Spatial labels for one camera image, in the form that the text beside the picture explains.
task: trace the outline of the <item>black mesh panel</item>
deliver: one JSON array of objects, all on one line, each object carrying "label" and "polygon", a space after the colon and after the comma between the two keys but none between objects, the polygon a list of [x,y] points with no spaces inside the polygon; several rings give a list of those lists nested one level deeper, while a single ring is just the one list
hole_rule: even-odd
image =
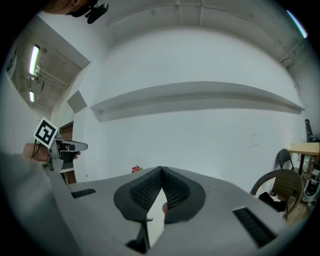
[{"label": "black mesh panel", "polygon": [[167,171],[162,171],[162,187],[165,193],[168,209],[183,203],[190,196],[189,186]]},{"label": "black mesh panel", "polygon": [[130,190],[131,199],[147,212],[154,204],[161,190],[161,175],[156,172],[152,177]]}]

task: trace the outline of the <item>wooden table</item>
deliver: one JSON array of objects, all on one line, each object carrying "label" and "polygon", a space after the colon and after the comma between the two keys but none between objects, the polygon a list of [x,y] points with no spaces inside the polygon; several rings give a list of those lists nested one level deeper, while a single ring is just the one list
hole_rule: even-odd
[{"label": "wooden table", "polygon": [[309,138],[310,139],[318,139],[318,138],[320,138],[320,135],[319,134],[310,135]]},{"label": "wooden table", "polygon": [[299,174],[302,174],[302,168],[304,166],[305,155],[307,156],[319,156],[320,143],[319,142],[306,142],[296,143],[291,148],[287,149],[290,153],[301,154]]}]

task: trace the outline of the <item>fluorescent light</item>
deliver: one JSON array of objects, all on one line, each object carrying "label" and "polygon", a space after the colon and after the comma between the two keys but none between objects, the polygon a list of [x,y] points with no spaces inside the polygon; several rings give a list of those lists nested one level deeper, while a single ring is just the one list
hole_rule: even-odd
[{"label": "fluorescent light", "polygon": [[40,47],[35,45],[32,50],[32,55],[31,55],[31,60],[30,60],[30,68],[29,68],[29,73],[33,75],[35,73],[36,69],[36,62],[37,62],[37,57],[39,53]]},{"label": "fluorescent light", "polygon": [[291,18],[293,19],[294,23],[297,25],[297,27],[299,28],[302,36],[304,38],[306,38],[308,36],[307,32],[305,31],[304,27],[300,24],[300,22],[296,19],[296,17],[289,11],[286,10],[286,12],[291,16]]},{"label": "fluorescent light", "polygon": [[33,91],[30,91],[30,101],[35,102],[35,94]]}]

